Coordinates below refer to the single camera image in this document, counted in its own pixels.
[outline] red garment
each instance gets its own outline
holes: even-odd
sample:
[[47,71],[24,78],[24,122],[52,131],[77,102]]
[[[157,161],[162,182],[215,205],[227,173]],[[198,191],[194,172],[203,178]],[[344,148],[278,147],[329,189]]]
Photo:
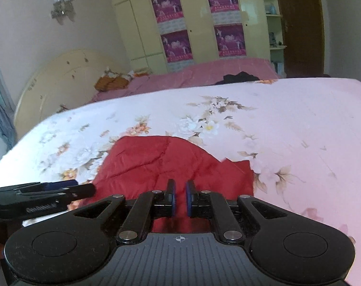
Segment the red garment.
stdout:
[[83,204],[112,194],[134,199],[146,191],[165,190],[169,179],[175,180],[175,218],[156,220],[153,232],[208,231],[206,220],[187,217],[186,182],[190,179],[197,190],[219,192],[226,199],[253,195],[253,171],[247,160],[220,162],[189,141],[171,136],[125,136],[113,146],[94,179],[95,196]]

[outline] gray ribbed panel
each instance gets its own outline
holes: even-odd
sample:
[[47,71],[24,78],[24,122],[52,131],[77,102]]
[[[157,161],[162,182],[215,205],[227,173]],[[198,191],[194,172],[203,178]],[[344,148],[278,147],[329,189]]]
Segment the gray ribbed panel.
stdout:
[[[151,233],[117,249],[100,271],[72,286],[285,286],[261,273],[242,248],[218,243],[211,233]],[[337,282],[332,286],[345,286]],[[15,286],[29,286],[18,282]]]

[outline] floral tablecloth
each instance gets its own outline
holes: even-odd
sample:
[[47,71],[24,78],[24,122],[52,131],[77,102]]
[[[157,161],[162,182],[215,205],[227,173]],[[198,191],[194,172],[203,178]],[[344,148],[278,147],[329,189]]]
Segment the floral tablecloth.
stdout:
[[282,79],[90,104],[31,130],[0,161],[0,186],[91,182],[120,137],[149,135],[188,139],[220,160],[250,160],[256,197],[351,237],[348,282],[361,286],[360,82]]

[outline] poster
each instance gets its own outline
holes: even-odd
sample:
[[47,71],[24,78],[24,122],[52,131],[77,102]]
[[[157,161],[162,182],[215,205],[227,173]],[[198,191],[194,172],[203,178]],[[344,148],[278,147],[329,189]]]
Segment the poster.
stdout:
[[164,34],[161,38],[168,63],[192,59],[187,30]]
[[214,25],[242,22],[238,0],[208,0]]
[[157,23],[183,18],[181,0],[151,0]]
[[214,26],[219,57],[246,56],[242,24]]

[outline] wall sconce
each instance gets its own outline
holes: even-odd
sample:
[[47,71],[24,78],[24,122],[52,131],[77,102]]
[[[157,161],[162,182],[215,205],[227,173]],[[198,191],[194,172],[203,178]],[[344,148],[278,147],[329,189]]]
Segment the wall sconce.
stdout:
[[59,18],[68,15],[74,11],[73,0],[54,0],[53,10],[51,11],[52,18]]

